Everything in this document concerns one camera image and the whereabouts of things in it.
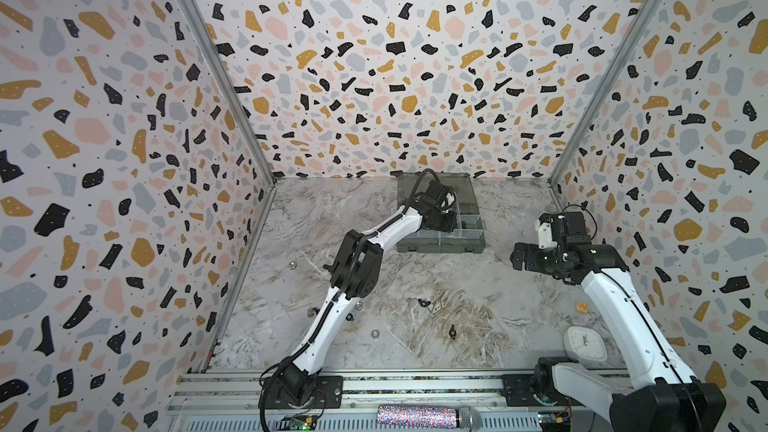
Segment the white square clock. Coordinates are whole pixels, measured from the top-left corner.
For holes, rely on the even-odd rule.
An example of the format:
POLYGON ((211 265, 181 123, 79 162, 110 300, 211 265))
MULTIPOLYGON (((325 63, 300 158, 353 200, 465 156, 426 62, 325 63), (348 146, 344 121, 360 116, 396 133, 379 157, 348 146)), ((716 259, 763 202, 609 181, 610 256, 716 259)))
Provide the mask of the white square clock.
POLYGON ((608 354, 602 336, 595 330, 571 326, 564 335, 566 355, 581 363, 600 364, 607 360, 608 354))

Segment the clear plastic compartment organizer box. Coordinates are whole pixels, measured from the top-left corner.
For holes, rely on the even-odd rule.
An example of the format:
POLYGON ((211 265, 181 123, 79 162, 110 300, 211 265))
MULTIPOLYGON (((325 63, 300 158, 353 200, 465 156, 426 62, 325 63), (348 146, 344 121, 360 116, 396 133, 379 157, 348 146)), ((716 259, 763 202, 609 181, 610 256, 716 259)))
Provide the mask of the clear plastic compartment organizer box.
POLYGON ((467 173, 427 172, 419 181, 417 173, 398 175, 397 201, 405 202, 411 195, 414 201, 425 199, 430 205, 435 200, 427 197, 440 192, 438 211, 426 219, 426 224, 398 242, 399 253, 424 254, 480 254, 486 247, 485 228, 479 205, 467 173))

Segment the right corner aluminium post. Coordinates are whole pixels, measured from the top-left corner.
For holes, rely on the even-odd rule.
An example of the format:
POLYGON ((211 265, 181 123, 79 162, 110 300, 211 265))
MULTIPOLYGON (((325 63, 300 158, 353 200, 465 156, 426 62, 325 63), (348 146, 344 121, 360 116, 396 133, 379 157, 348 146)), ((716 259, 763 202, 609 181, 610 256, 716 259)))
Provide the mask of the right corner aluminium post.
POLYGON ((661 2, 662 0, 644 0, 641 4, 635 19, 630 24, 626 36, 622 39, 614 57, 608 63, 606 72, 597 82, 596 90, 587 104, 586 111, 577 125, 573 128, 573 134, 568 140, 564 152, 558 159, 555 168, 548 179, 548 185, 552 191, 556 190, 556 184, 565 175, 570 160, 577 153, 580 141, 587 135, 589 126, 598 115, 601 106, 605 102, 609 92, 612 90, 615 81, 628 65, 633 56, 633 51, 642 38, 648 22, 654 16, 661 2))

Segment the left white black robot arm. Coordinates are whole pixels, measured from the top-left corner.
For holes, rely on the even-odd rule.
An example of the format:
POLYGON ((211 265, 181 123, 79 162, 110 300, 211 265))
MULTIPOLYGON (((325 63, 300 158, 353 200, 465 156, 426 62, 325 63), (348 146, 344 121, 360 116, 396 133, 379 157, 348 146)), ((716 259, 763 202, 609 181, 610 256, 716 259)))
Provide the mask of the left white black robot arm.
POLYGON ((299 409, 319 402, 316 381, 347 316, 376 287, 385 254, 422 229, 451 232, 458 215, 458 194, 427 168, 416 175, 406 199, 382 223, 344 236, 333 262, 326 266, 330 285, 322 306, 298 347, 260 377, 258 407, 264 416, 270 399, 282 408, 299 409))

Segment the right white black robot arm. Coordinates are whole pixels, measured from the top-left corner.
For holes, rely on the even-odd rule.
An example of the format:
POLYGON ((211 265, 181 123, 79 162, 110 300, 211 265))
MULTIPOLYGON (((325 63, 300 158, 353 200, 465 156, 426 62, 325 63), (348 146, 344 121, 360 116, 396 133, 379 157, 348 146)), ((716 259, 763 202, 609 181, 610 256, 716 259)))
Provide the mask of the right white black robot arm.
POLYGON ((714 383, 701 381, 644 307, 629 268, 611 245, 595 244, 582 213, 544 213, 537 243, 518 242, 514 269, 581 288, 597 307, 623 357, 631 384, 621 386, 567 357, 541 357, 532 391, 569 397, 615 431, 712 431, 726 406, 714 383))

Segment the corner aluminium post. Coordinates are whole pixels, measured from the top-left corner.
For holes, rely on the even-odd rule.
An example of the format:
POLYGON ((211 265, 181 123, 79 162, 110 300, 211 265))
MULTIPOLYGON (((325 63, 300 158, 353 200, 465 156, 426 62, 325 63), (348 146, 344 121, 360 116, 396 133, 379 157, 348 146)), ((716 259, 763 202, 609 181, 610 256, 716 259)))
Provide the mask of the corner aluminium post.
POLYGON ((597 82, 596 90, 587 104, 586 111, 577 125, 573 128, 573 134, 568 140, 564 152, 558 159, 555 168, 548 179, 548 185, 552 191, 556 190, 556 184, 565 175, 570 160, 577 153, 580 141, 587 135, 589 126, 598 115, 601 106, 605 102, 609 92, 612 90, 615 81, 628 65, 633 56, 633 51, 642 38, 648 22, 654 16, 661 2, 662 0, 644 0, 641 4, 635 19, 630 24, 626 36, 622 39, 614 57, 608 63, 606 72, 597 82))
POLYGON ((235 123, 243 135, 243 140, 254 157, 259 177, 262 178, 266 183, 267 189, 273 188, 275 186, 275 177, 269 169, 267 160, 262 153, 261 147, 254 134, 251 124, 243 110, 243 106, 237 97, 234 85, 232 84, 232 81, 230 80, 230 77, 225 70, 220 55, 218 54, 215 42, 207 31, 204 17, 202 16, 196 1, 177 1, 180 10, 186 17, 192 35, 195 37, 195 40, 199 45, 200 52, 202 53, 204 60, 211 70, 211 75, 219 86, 219 89, 223 94, 223 97, 229 106, 230 111, 233 114, 235 123))

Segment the aluminium front rail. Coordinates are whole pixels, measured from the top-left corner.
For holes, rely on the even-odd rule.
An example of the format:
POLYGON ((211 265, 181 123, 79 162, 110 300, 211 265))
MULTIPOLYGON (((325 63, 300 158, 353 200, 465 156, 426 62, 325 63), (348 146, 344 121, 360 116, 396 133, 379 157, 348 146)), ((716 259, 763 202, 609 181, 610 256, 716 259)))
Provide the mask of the aluminium front rail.
POLYGON ((576 398, 543 398, 525 369, 340 370, 320 375, 309 404, 270 396, 259 409, 255 371, 187 374, 171 399, 165 431, 402 431, 384 405, 454 409, 460 431, 609 431, 576 398))

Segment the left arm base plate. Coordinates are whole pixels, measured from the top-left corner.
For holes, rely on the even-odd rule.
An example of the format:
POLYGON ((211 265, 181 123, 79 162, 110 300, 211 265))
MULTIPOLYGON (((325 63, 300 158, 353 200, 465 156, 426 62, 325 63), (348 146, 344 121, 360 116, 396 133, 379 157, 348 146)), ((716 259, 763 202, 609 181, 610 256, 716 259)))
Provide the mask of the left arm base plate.
POLYGON ((263 407, 282 409, 339 409, 344 378, 341 375, 313 375, 299 379, 277 378, 265 383, 263 407))

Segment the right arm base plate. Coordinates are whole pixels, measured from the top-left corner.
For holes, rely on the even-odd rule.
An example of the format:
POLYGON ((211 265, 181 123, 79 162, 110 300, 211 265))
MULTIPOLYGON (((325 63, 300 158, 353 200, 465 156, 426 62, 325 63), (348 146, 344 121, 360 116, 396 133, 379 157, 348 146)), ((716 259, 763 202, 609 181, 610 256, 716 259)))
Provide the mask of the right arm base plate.
POLYGON ((500 394, 506 405, 512 406, 542 406, 565 407, 573 405, 580 407, 581 403, 556 391, 551 385, 543 385, 542 380, 534 373, 510 373, 501 376, 500 394))

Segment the left corner aluminium post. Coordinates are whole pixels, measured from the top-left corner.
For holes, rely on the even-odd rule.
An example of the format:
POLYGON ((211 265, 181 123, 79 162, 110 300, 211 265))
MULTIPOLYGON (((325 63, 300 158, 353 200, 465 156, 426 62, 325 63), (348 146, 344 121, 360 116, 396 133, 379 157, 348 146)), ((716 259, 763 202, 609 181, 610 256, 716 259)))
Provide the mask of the left corner aluminium post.
POLYGON ((204 60, 211 70, 211 75, 219 86, 219 89, 223 94, 223 97, 229 106, 230 111, 233 114, 235 123, 243 135, 243 140, 254 157, 259 177, 262 178, 266 183, 267 189, 273 188, 275 186, 275 177, 269 169, 267 160, 262 153, 261 147, 254 134, 251 124, 243 110, 243 106, 237 97, 234 85, 232 84, 232 81, 230 80, 230 77, 225 70, 220 55, 218 54, 215 42, 207 31, 204 17, 202 16, 196 1, 177 1, 180 10, 186 17, 192 35, 195 37, 195 40, 199 45, 200 52, 202 53, 204 60))

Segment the glitter handheld microphone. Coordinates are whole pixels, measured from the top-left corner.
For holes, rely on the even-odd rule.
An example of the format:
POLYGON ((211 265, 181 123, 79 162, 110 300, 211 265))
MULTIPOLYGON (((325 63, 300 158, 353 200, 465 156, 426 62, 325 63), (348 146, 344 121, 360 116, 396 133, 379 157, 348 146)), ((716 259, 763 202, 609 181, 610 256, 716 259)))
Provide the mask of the glitter handheld microphone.
POLYGON ((481 415, 470 407, 385 404, 378 408, 376 420, 381 425, 412 428, 480 431, 481 415))

